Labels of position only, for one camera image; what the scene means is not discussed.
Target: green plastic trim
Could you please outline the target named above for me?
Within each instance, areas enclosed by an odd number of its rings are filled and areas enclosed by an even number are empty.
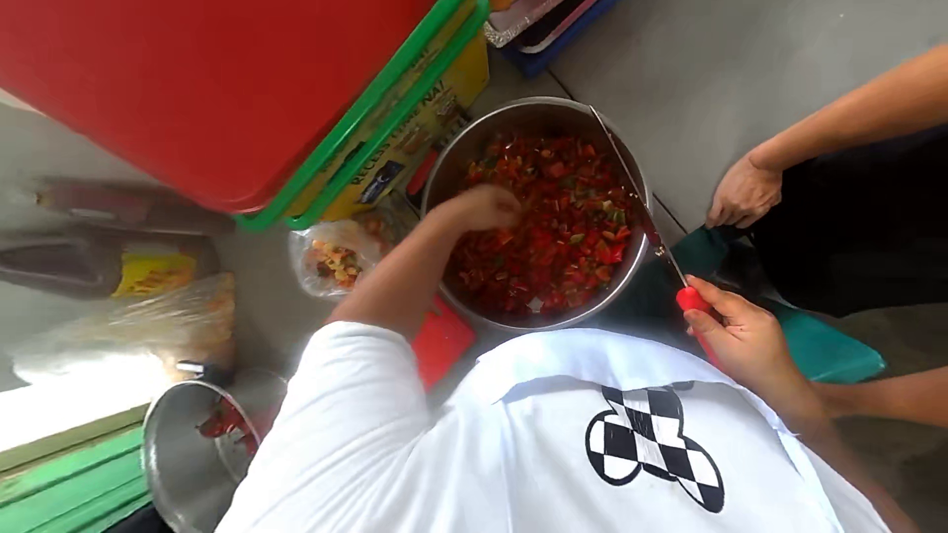
[[[349,136],[378,106],[389,90],[401,79],[406,70],[411,68],[418,56],[424,51],[425,45],[437,35],[451,16],[458,10],[463,0],[438,0],[425,18],[411,32],[409,38],[395,51],[389,62],[377,76],[369,83],[362,95],[355,100],[352,107],[346,111],[342,119],[330,130],[326,138],[319,143],[316,150],[310,154],[297,169],[289,181],[270,200],[261,211],[234,215],[234,220],[248,230],[264,230],[273,222],[280,219],[290,207],[296,197],[306,189],[317,174],[329,162],[332,156],[339,151]]]
[[[0,531],[102,531],[150,500],[141,425],[0,479]]]
[[[339,193],[346,188],[346,185],[352,180],[356,172],[369,160],[378,147],[395,131],[402,122],[408,119],[411,111],[421,102],[425,95],[438,82],[447,68],[454,63],[454,60],[461,55],[461,52],[467,46],[471,39],[477,36],[483,22],[487,20],[490,14],[490,4],[488,0],[478,0],[477,7],[468,15],[467,20],[458,28],[454,36],[447,43],[447,46],[438,54],[438,57],[431,62],[424,74],[419,78],[406,93],[403,98],[389,115],[382,122],[382,125],[375,130],[373,136],[366,142],[358,153],[346,161],[342,167],[330,178],[329,183],[319,193],[319,196],[310,204],[309,208],[299,216],[287,216],[286,225],[293,230],[305,230],[312,226],[326,209],[332,204]]]

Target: stainless steel pot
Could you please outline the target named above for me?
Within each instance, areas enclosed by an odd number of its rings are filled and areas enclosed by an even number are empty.
[[[142,462],[161,518],[177,533],[211,533],[246,476],[250,457],[240,435],[214,439],[197,427],[226,398],[259,443],[273,424],[286,382],[265,370],[238,373],[226,389],[200,380],[172,385],[145,415]]]
[[[634,174],[633,178],[639,191],[646,195],[648,207],[651,209],[651,192],[639,172],[638,165],[635,164],[635,158],[622,141],[622,135],[615,126],[605,117],[603,121],[612,131],[622,157]],[[554,97],[534,97],[511,101],[504,107],[469,124],[448,144],[431,168],[428,185],[422,198],[422,212],[427,213],[438,204],[457,194],[470,162],[483,157],[485,146],[498,133],[508,132],[531,136],[579,136],[591,142],[601,154],[612,153],[608,143],[603,142],[602,129],[588,106],[572,100]],[[630,184],[627,188],[634,190]],[[601,290],[595,298],[586,304],[561,315],[536,314],[526,317],[502,314],[487,315],[465,300],[461,287],[457,285],[456,280],[452,279],[442,280],[441,292],[446,299],[468,316],[500,329],[525,333],[566,327],[586,320],[601,311],[606,305],[615,300],[622,289],[629,284],[629,280],[636,269],[645,261],[648,249],[648,240],[645,233],[640,229],[633,229],[631,239],[633,243],[637,243],[637,246],[629,247],[626,259],[617,268],[609,286]]]

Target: yellow label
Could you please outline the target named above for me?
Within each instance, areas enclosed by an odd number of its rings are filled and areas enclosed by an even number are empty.
[[[121,283],[112,293],[121,296],[149,296],[187,285],[194,279],[197,261],[183,253],[121,254]]]

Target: plastic bag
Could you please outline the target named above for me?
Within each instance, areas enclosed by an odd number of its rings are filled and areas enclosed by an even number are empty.
[[[233,289],[233,274],[218,274],[109,313],[68,322],[13,346],[8,351],[13,372],[31,384],[82,377],[160,387],[193,377],[175,368],[180,360],[230,369]]]
[[[289,236],[290,263],[300,286],[310,296],[332,301],[352,292],[353,284],[382,260],[386,247],[355,220],[320,222]]]

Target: checkered logo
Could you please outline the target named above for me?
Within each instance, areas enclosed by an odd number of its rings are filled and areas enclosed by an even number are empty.
[[[586,429],[586,455],[599,477],[620,487],[640,471],[678,482],[713,513],[724,507],[724,483],[711,455],[684,436],[682,401],[672,387],[622,392],[602,388],[611,407]]]

